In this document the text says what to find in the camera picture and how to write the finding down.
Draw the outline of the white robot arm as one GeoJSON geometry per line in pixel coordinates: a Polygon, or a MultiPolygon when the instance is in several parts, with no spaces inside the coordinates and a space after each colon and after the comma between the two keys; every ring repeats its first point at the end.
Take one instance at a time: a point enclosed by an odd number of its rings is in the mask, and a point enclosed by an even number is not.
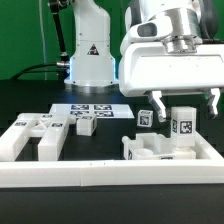
{"type": "Polygon", "coordinates": [[[160,121],[164,95],[203,93],[209,115],[218,115],[224,88],[224,44],[214,36],[213,0],[131,0],[124,12],[126,34],[119,63],[110,54],[110,17],[94,0],[70,0],[76,50],[67,84],[90,92],[114,84],[126,97],[146,96],[160,121]]]}

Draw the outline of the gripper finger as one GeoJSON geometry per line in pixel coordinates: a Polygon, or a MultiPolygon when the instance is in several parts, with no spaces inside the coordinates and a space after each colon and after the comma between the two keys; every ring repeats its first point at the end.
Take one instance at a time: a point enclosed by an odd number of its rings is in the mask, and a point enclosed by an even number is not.
{"type": "Polygon", "coordinates": [[[214,119],[218,116],[217,105],[220,99],[220,89],[210,88],[205,90],[205,97],[207,99],[207,109],[210,119],[214,119]]]}
{"type": "Polygon", "coordinates": [[[152,105],[154,110],[157,112],[158,120],[160,122],[166,121],[166,107],[161,101],[162,92],[161,91],[151,91],[148,95],[149,103],[152,105]]]}

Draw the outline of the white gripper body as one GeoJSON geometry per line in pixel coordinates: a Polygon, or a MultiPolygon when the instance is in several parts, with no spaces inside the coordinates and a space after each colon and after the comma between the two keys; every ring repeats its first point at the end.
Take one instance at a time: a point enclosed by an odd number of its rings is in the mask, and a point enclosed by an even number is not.
{"type": "Polygon", "coordinates": [[[168,54],[160,42],[132,44],[119,65],[119,87],[126,97],[224,87],[224,44],[200,45],[194,54],[168,54]]]}

